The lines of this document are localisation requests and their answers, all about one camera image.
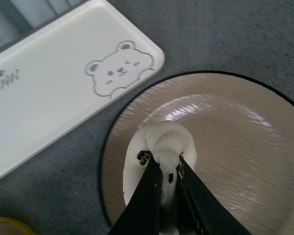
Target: gray fabric surface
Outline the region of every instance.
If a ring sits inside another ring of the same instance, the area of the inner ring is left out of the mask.
[[[0,216],[41,235],[104,235],[101,151],[118,113],[150,85],[191,71],[227,71],[294,101],[294,1],[110,0],[165,53],[159,74],[0,180]]]

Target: bear face engraving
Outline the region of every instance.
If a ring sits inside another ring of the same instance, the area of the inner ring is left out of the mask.
[[[153,64],[150,54],[137,50],[132,41],[123,41],[103,59],[88,63],[85,72],[92,77],[94,92],[111,98],[116,90],[126,89],[145,71],[153,70]]]

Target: black tongs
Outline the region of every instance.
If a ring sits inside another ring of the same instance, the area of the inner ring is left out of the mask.
[[[136,190],[109,235],[159,235],[162,172],[152,154]],[[214,197],[180,155],[177,170],[178,229],[180,235],[250,235]]]

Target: bear ear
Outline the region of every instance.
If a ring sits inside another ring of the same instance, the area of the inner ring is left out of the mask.
[[[97,67],[99,66],[99,63],[101,63],[101,61],[98,60],[94,60],[88,63],[88,65],[85,67],[85,73],[90,76],[94,75]]]
[[[117,45],[117,51],[119,50],[127,50],[127,49],[134,49],[135,43],[132,41],[123,41]]]

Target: beige plate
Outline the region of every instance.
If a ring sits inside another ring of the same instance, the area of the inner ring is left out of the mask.
[[[101,165],[112,223],[125,208],[127,146],[139,128],[160,120],[175,120],[191,132],[197,175],[252,234],[294,235],[294,106],[261,85],[218,73],[165,80],[119,116]]]

